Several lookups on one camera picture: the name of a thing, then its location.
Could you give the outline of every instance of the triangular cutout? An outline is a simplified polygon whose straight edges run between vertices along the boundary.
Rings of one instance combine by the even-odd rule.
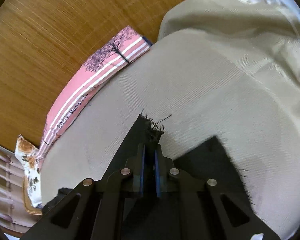
[[[79,200],[80,194],[76,194],[57,214],[53,216],[51,223],[62,228],[68,228]]]
[[[221,195],[222,204],[233,227],[239,227],[249,222],[249,217],[234,204],[226,195]]]

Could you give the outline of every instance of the silver rivet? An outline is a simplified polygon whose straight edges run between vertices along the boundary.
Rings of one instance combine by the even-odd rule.
[[[122,174],[122,175],[128,175],[128,174],[130,174],[130,172],[131,172],[131,171],[130,171],[130,169],[128,169],[128,168],[124,168],[124,169],[121,170],[121,174]]]
[[[177,168],[172,168],[172,169],[170,169],[170,173],[171,173],[172,175],[178,175],[179,172],[180,172],[180,171],[179,171]]]
[[[84,179],[82,183],[85,186],[90,186],[92,182],[93,182],[92,179]]]
[[[217,185],[217,181],[215,179],[208,179],[207,183],[209,186]]]

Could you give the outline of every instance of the pink fabric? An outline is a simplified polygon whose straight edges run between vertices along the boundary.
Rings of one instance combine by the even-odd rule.
[[[131,63],[148,49],[149,45],[142,36],[127,26],[92,54],[51,107],[36,158],[43,160],[52,144],[66,131],[101,87],[128,65],[128,62]]]

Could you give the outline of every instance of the wood grain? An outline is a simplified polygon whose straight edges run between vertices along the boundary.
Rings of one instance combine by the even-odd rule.
[[[127,25],[156,41],[183,0],[6,0],[0,8],[0,145],[39,145],[46,115],[90,54]]]

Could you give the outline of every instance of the black tree silhouette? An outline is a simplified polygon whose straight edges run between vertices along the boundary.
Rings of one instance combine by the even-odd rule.
[[[113,54],[119,54],[128,64],[129,60],[120,52],[120,48],[123,43],[130,40],[133,35],[137,34],[130,26],[125,27],[119,33],[109,40],[101,49],[98,49],[93,53],[88,60],[83,64],[83,67],[89,71],[98,71],[103,66],[103,61],[112,56]]]

